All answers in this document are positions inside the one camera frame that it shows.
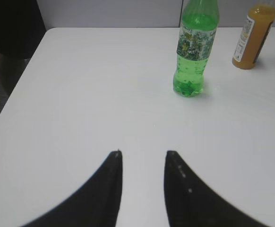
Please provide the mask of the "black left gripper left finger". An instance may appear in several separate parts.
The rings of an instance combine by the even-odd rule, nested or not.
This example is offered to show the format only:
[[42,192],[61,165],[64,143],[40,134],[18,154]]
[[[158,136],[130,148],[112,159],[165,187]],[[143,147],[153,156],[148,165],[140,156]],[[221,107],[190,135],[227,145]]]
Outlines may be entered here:
[[114,227],[122,195],[122,152],[110,152],[97,171],[61,204],[26,227]]

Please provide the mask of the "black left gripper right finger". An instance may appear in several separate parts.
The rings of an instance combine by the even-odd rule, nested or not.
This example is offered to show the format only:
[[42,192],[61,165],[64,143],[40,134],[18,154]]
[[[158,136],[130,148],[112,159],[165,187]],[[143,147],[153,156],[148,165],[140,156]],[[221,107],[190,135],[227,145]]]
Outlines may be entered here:
[[275,227],[275,153],[165,158],[171,227]]

